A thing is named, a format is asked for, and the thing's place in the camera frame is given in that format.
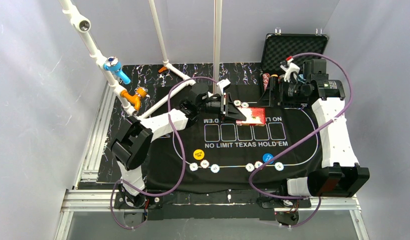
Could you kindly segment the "blue plastic faucet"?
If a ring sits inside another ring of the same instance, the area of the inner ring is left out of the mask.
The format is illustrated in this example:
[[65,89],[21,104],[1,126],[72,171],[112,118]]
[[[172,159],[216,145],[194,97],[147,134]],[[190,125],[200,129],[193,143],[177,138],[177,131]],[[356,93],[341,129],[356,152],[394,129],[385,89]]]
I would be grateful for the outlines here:
[[113,75],[115,75],[119,79],[121,79],[125,85],[128,85],[131,83],[131,79],[123,72],[122,70],[123,66],[116,56],[108,57],[105,63],[103,64],[103,68],[106,71],[111,72]]

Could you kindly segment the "black poker table mat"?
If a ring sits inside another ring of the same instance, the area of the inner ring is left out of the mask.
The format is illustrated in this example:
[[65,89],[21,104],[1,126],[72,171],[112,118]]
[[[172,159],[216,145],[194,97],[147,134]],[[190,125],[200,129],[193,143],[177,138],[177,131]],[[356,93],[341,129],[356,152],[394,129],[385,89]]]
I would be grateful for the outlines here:
[[[179,132],[182,144],[170,134],[154,140],[149,148],[150,162],[146,166],[146,187],[169,190],[181,176],[182,152],[185,151],[186,168],[178,191],[210,193],[223,190],[249,189],[251,172],[246,164],[262,161],[266,153],[277,157],[279,153],[318,127],[313,111],[268,107],[264,126],[238,126],[220,122],[214,114],[200,114],[197,122]],[[205,153],[203,160],[209,167],[200,166],[202,160],[193,158],[194,150]],[[190,171],[191,163],[198,170]],[[210,166],[217,164],[218,173]]]

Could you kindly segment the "red poker chip stack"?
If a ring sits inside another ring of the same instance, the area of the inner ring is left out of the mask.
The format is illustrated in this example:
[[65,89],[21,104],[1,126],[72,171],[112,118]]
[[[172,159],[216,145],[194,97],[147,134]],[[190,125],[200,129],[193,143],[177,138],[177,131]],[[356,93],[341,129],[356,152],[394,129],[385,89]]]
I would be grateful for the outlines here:
[[263,73],[262,74],[262,86],[263,86],[263,91],[265,92],[268,88],[270,81],[270,74],[269,73]]

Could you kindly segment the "orange plastic faucet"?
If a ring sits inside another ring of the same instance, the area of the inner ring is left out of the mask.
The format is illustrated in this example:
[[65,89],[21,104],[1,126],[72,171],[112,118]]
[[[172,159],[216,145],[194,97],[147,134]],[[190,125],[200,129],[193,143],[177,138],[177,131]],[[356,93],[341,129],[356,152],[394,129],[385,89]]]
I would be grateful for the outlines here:
[[135,89],[135,93],[130,95],[127,90],[123,90],[120,96],[125,98],[131,103],[136,111],[139,111],[142,106],[142,99],[148,95],[148,90],[144,87],[138,87]]

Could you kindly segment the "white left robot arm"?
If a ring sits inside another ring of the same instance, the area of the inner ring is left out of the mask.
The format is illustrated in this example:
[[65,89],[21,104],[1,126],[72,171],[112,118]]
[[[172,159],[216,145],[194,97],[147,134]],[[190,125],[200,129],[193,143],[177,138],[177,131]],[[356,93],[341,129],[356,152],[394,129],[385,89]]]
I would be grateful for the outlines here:
[[118,180],[121,185],[120,191],[129,198],[135,198],[139,194],[162,197],[176,190],[186,170],[184,149],[181,150],[181,174],[175,186],[164,193],[151,194],[144,191],[142,164],[146,160],[151,143],[164,135],[173,133],[181,145],[182,140],[178,132],[195,124],[200,113],[216,114],[221,122],[246,121],[247,117],[225,91],[230,85],[228,79],[221,80],[216,84],[217,93],[210,95],[207,84],[195,83],[186,97],[180,101],[178,108],[171,108],[171,103],[168,101],[167,113],[146,119],[128,117],[110,144],[111,152],[121,172],[121,178]]

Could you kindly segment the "light blue chip row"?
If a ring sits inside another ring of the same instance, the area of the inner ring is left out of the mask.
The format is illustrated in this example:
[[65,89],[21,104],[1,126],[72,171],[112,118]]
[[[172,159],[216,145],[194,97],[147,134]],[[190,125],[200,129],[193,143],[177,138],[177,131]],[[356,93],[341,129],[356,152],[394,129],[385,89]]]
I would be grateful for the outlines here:
[[276,162],[276,163],[274,164],[274,168],[275,168],[277,171],[281,172],[281,171],[284,170],[284,165],[283,165],[281,162]]
[[212,164],[210,170],[212,173],[218,173],[220,171],[220,166],[218,164]]

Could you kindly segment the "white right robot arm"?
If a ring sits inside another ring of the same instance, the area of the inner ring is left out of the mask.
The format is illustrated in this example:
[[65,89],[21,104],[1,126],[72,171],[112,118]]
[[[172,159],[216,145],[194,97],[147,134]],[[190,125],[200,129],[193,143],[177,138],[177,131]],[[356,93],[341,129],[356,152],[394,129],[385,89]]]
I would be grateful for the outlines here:
[[325,59],[303,63],[305,82],[299,82],[300,68],[290,56],[280,64],[285,74],[279,83],[279,95],[288,100],[306,100],[318,123],[313,134],[321,144],[321,168],[305,177],[282,181],[275,193],[263,194],[278,199],[296,200],[306,197],[351,198],[369,180],[370,171],[361,167],[351,146],[345,111],[345,90],[340,80],[329,79]]

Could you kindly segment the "aluminium frame rail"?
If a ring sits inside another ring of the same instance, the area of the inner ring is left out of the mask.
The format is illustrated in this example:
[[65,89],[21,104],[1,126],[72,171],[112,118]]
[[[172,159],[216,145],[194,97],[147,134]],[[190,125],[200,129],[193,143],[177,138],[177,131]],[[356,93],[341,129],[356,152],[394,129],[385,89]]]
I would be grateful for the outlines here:
[[[111,119],[111,107],[115,96],[109,86],[104,88],[102,99],[97,111],[93,130],[89,136],[82,163],[78,170],[76,182],[72,190],[67,190],[60,219],[55,234],[56,240],[67,240],[70,236],[74,213],[107,213],[110,210],[109,197],[111,191],[107,189],[79,189],[81,183],[95,183],[99,176],[101,158],[105,149],[106,134]],[[348,212],[354,228],[354,235],[359,240],[369,239],[364,220],[361,215],[361,206],[356,196],[351,199],[339,197],[322,197],[320,213],[324,211]]]

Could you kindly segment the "yellow big blind button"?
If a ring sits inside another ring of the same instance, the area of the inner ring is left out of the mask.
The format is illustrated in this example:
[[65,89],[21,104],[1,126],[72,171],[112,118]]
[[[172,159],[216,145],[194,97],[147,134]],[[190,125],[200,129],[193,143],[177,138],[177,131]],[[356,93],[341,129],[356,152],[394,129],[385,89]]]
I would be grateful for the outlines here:
[[192,154],[195,160],[201,161],[205,158],[205,152],[202,149],[196,149]]

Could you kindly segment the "black poker chip case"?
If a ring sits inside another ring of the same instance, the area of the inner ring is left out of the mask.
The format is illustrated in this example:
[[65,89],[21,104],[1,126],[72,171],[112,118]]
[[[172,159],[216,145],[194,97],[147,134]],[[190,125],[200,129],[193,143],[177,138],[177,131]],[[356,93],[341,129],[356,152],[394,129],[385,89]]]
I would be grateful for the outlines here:
[[[261,95],[264,93],[262,75],[270,74],[270,78],[278,78],[284,71],[280,68],[280,62],[289,56],[300,53],[323,54],[329,41],[327,35],[312,34],[275,34],[266,35],[261,58]],[[275,106],[280,108],[302,108],[306,106]]]

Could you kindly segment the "blue small blind button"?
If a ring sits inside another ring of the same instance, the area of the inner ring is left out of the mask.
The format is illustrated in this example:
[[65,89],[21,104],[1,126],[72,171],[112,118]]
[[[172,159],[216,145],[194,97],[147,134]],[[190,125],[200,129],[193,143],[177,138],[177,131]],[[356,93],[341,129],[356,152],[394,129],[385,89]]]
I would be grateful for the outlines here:
[[273,160],[274,156],[271,153],[265,153],[262,156],[262,162],[263,163],[268,163],[268,164],[273,164],[274,160]]

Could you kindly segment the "playing card deck box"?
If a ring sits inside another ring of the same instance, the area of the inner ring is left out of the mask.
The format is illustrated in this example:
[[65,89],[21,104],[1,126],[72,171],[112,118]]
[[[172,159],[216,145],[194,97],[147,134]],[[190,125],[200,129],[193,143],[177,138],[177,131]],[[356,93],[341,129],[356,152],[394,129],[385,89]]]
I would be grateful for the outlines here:
[[246,120],[236,120],[238,126],[258,126],[266,124],[266,110],[261,107],[239,107]]

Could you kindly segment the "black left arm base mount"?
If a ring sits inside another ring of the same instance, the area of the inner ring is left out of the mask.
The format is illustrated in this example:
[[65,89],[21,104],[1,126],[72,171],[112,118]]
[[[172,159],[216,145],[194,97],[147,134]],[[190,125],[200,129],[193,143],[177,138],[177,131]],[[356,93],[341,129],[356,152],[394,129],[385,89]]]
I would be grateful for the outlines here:
[[[134,231],[135,229],[143,226],[147,222],[148,206],[149,206],[150,200],[152,200],[152,203],[159,204],[160,198],[165,196],[166,194],[167,194],[166,192],[158,191],[158,190],[153,190],[152,192],[140,190],[139,194],[134,196],[133,194],[129,193],[129,191],[125,189],[122,184],[119,184],[119,182],[116,182],[115,185],[113,186],[113,189],[110,195],[109,206],[110,206],[111,215],[114,221],[116,222],[116,224],[119,225],[121,228]],[[113,202],[117,202],[117,203],[121,202],[122,204],[126,204],[128,207],[131,207],[134,209],[140,209],[141,213],[143,214],[142,222],[136,226],[128,226],[126,224],[120,223],[117,217],[115,216]]]

